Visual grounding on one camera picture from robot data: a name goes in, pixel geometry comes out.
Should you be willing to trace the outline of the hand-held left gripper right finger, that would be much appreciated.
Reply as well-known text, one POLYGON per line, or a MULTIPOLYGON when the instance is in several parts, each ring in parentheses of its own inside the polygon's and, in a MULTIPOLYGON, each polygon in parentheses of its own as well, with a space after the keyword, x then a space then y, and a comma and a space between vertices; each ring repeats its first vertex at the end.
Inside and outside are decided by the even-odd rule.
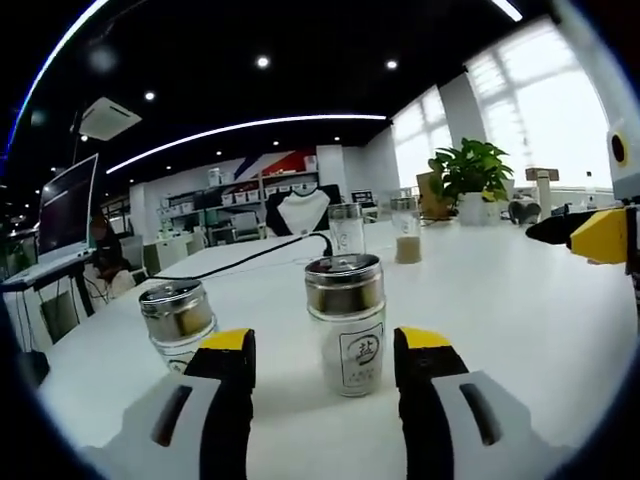
POLYGON ((569 456, 532 428, 529 409, 443 335, 394 331, 395 383, 409 479, 544 479, 569 456))

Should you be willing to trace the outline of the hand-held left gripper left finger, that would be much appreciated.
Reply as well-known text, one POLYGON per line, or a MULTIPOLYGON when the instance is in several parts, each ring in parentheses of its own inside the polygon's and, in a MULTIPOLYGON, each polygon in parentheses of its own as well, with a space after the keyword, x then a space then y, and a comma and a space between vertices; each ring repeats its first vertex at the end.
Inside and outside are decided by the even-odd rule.
POLYGON ((107 479, 244 479, 255 384, 254 331, 215 333, 125 410, 117 435, 83 453, 107 479))

